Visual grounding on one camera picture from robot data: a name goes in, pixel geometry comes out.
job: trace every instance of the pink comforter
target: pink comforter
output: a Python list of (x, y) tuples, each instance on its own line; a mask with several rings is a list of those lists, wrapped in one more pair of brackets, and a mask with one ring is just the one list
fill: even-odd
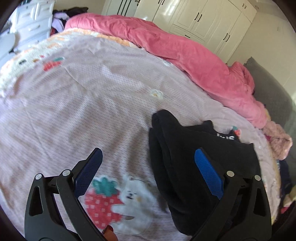
[(89, 29), (143, 47), (150, 54), (186, 71), (209, 96), (245, 117), (255, 127), (261, 129), (266, 124), (264, 105), (252, 96), (254, 80), (239, 62), (229, 68), (201, 44), (164, 32), (154, 23), (138, 18), (85, 13), (71, 18), (67, 28)]

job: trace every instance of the red fingernail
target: red fingernail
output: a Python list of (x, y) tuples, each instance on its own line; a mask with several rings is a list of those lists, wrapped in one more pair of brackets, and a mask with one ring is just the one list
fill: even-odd
[(113, 229), (110, 225), (107, 225), (106, 229), (108, 229), (108, 230), (114, 232), (114, 229)]

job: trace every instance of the cabinet door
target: cabinet door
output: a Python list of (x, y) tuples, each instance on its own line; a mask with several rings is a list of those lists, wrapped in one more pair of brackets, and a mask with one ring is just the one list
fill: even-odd
[(123, 6), (126, 2), (127, 0), (111, 0), (107, 15), (121, 15), (121, 12), (123, 11)]
[(163, 0), (141, 0), (134, 17), (152, 21), (162, 1)]
[(230, 31), (230, 34), (224, 40), (223, 45), (217, 52), (217, 55), (223, 62), (227, 63), (227, 61), (230, 59), (237, 46), (242, 41), (242, 38), (246, 34), (250, 25), (251, 22), (245, 15), (241, 13), (232, 30)]
[(211, 50), (213, 53), (216, 53), (223, 42), (228, 38), (231, 29), (233, 28), (235, 22), (239, 18), (241, 12), (228, 0), (222, 0), (222, 6), (220, 8), (216, 22), (213, 23), (215, 27), (211, 33), (207, 33), (208, 36), (205, 36), (205, 46)]
[(187, 0), (183, 4), (174, 24), (190, 31), (195, 22), (199, 19), (206, 2), (207, 0)]
[(242, 6), (244, 5), (244, 2), (247, 0), (229, 0), (232, 2), (234, 6), (236, 6), (240, 11), (242, 11)]
[(257, 10), (252, 6), (252, 4), (245, 0), (242, 5), (242, 13), (251, 21), (253, 22), (253, 19), (257, 13)]
[(169, 22), (175, 14), (181, 0), (161, 0), (161, 5), (155, 14), (153, 23), (155, 23), (163, 31), (170, 30)]
[(210, 37), (209, 35), (213, 31), (213, 27), (215, 27), (215, 23), (220, 17), (222, 2), (223, 0), (207, 1), (190, 32), (201, 38), (204, 42), (207, 42)]
[(137, 4), (138, 2), (135, 0), (128, 0), (123, 9), (122, 16), (133, 17), (138, 7)]

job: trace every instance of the drawer handle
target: drawer handle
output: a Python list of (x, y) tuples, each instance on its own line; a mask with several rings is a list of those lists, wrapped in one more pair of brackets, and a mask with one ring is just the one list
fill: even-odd
[(197, 14), (197, 16), (196, 16), (196, 18), (194, 19), (194, 21), (197, 19), (198, 15), (199, 15), (199, 13)]
[(224, 38), (223, 40), (225, 40), (225, 39), (226, 39), (227, 35), (228, 35), (228, 33), (226, 34), (226, 36), (225, 36), (225, 38)]
[(31, 31), (33, 31), (33, 30), (36, 30), (36, 29), (38, 29), (38, 28), (40, 28), (40, 24), (38, 24), (36, 27), (34, 27), (34, 28), (29, 28), (28, 30), (29, 30), (29, 32), (31, 32)]
[[(200, 19), (202, 18), (202, 14), (200, 15)], [(198, 22), (200, 21), (200, 19), (198, 20)]]

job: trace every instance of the pink fuzzy cloth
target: pink fuzzy cloth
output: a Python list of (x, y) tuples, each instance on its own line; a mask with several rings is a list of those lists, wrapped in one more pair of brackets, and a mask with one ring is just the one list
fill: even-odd
[(239, 62), (230, 68), (201, 44), (164, 32), (154, 23), (120, 15), (84, 13), (70, 18), (65, 26), (93, 30), (128, 40), (161, 57), (182, 71), (214, 100), (233, 109), (255, 127), (266, 124), (264, 105), (252, 96), (254, 80)]
[(293, 145), (292, 138), (274, 121), (267, 121), (262, 130), (266, 139), (269, 141), (273, 157), (276, 160), (284, 160)]

